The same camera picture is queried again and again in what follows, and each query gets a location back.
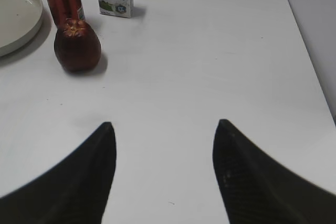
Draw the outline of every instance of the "white wall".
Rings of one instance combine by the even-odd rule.
[[[289,0],[289,2],[331,113],[335,116],[336,0]]]

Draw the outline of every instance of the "plate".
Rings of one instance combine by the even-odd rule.
[[[0,57],[30,41],[42,24],[41,0],[0,0]]]

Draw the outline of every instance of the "white table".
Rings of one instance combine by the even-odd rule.
[[[112,121],[117,170],[103,223],[228,223],[212,164],[221,118],[336,193],[336,130],[287,0],[134,0],[133,19],[82,2],[105,71],[64,73],[47,18],[0,61],[0,195]]]

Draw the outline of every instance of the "plate rim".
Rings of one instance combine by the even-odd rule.
[[[22,34],[21,37],[13,40],[12,42],[4,46],[0,46],[0,58],[19,49],[23,45],[27,44],[39,31],[42,25],[44,6],[43,6],[42,0],[38,0],[38,2],[39,2],[39,7],[38,7],[39,19],[34,24],[32,24],[32,27],[29,29],[29,31]]]

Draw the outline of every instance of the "white tabletop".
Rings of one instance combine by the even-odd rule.
[[[118,157],[103,223],[228,223],[212,164],[221,118],[336,193],[335,126],[287,0],[134,0],[132,19],[82,2],[107,67],[64,73],[47,18],[0,60],[0,195],[111,121]]]

